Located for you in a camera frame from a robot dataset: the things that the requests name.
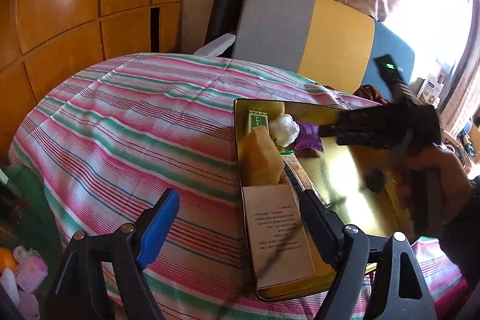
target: yellow cushion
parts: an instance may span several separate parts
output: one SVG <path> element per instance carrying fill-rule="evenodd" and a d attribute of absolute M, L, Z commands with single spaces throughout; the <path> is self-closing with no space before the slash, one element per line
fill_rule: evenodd
<path fill-rule="evenodd" d="M 335 90 L 360 86 L 374 39 L 374 20 L 333 0 L 315 0 L 298 73 Z"/>

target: rolled mat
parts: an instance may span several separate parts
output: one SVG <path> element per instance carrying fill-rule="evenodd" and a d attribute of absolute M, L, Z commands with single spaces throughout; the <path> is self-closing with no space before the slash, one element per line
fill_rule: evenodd
<path fill-rule="evenodd" d="M 237 29 L 243 0 L 214 0 L 205 44 Z"/>

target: sponge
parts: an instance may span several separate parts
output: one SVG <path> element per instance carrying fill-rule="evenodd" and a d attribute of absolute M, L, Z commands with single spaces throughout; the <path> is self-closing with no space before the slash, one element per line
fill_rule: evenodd
<path fill-rule="evenodd" d="M 276 185 L 285 166 L 264 126 L 245 136 L 239 163 L 243 186 Z"/>

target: blue gripper pad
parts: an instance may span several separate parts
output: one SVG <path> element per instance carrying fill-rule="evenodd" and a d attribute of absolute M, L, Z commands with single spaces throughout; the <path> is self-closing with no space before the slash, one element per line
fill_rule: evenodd
<path fill-rule="evenodd" d="M 152 208 L 153 211 L 155 209 L 157 209 L 157 211 L 141 236 L 140 252 L 136 259 L 140 269 L 145 269 L 150 263 L 157 259 L 158 253 L 177 216 L 179 208 L 179 193 L 173 189 L 166 190 L 157 204 Z"/>

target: chair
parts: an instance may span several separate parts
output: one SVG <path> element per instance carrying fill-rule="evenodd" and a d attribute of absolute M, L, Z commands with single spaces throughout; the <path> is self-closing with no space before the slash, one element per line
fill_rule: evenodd
<path fill-rule="evenodd" d="M 409 81 L 414 52 L 369 16 L 333 0 L 243 0 L 236 32 L 206 44 L 197 55 L 231 57 L 296 72 L 335 90 L 354 93 L 372 84 L 390 92 L 373 58 L 389 53 Z"/>

